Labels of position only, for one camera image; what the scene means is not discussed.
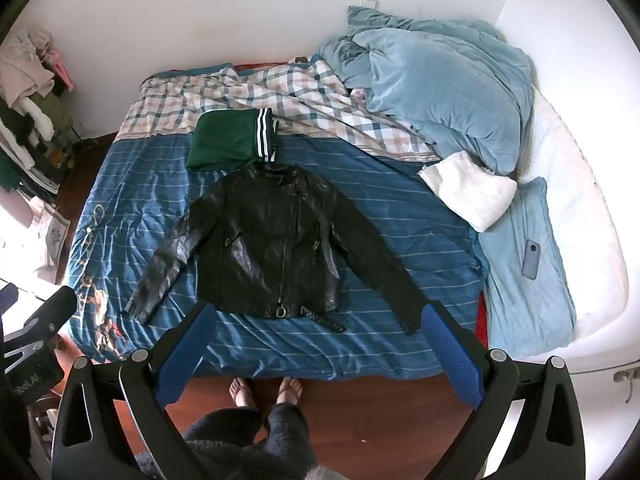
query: jacket collar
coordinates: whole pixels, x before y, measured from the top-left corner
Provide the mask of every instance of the jacket collar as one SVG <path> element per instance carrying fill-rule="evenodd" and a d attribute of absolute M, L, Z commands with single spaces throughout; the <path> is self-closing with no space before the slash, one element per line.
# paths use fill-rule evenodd
<path fill-rule="evenodd" d="M 264 186 L 291 186 L 300 172 L 298 166 L 277 162 L 254 162 L 248 168 L 251 178 Z"/>

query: smartphone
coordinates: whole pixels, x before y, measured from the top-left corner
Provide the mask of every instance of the smartphone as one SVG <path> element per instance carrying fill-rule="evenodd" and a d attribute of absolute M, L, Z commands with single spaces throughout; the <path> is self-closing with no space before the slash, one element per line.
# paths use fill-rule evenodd
<path fill-rule="evenodd" d="M 540 265 L 540 244 L 533 240 L 527 240 L 522 259 L 522 275 L 530 280 L 535 280 L 538 276 L 538 266 Z"/>

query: blue striped duvet cover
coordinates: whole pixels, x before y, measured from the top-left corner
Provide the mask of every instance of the blue striped duvet cover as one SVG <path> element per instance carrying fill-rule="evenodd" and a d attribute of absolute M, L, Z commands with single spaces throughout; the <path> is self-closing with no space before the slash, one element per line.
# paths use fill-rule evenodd
<path fill-rule="evenodd" d="M 190 135 L 113 144 L 84 206 L 66 269 L 80 308 L 67 330 L 99 362 L 151 348 L 195 300 L 191 263 L 147 325 L 123 313 L 146 262 L 188 205 L 221 173 L 186 169 Z M 280 137 L 280 162 L 323 174 L 377 226 L 415 283 L 473 329 L 487 265 L 475 232 L 417 177 L 420 163 L 375 158 L 340 139 Z M 341 262 L 342 307 L 333 333 L 308 319 L 265 320 L 218 313 L 197 374 L 361 375 L 421 378 L 439 373 L 424 337 L 406 335 L 388 304 Z"/>

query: wooden floor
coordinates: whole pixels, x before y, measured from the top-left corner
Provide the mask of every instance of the wooden floor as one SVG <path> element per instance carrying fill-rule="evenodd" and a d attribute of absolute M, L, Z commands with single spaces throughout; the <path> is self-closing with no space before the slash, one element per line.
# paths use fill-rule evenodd
<path fill-rule="evenodd" d="M 82 152 L 58 197 L 62 214 L 72 221 L 63 258 L 108 145 Z M 59 278 L 62 278 L 64 264 Z M 179 430 L 217 408 L 231 406 L 230 378 L 190 381 L 167 411 Z M 258 406 L 276 397 L 279 380 L 250 381 Z M 443 376 L 417 381 L 358 378 L 351 381 L 303 381 L 301 407 L 318 460 L 351 480 L 422 480 L 449 447 L 470 414 Z M 135 452 L 143 449 L 126 407 L 118 412 Z"/>

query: white mattress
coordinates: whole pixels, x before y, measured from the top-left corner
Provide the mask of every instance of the white mattress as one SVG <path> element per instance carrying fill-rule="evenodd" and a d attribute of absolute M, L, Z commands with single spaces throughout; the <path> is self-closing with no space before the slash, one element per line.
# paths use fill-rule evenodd
<path fill-rule="evenodd" d="M 518 182 L 546 180 L 549 217 L 576 311 L 575 339 L 616 319 L 628 298 L 628 276 L 600 187 L 572 134 L 534 89 L 529 127 L 516 165 Z"/>

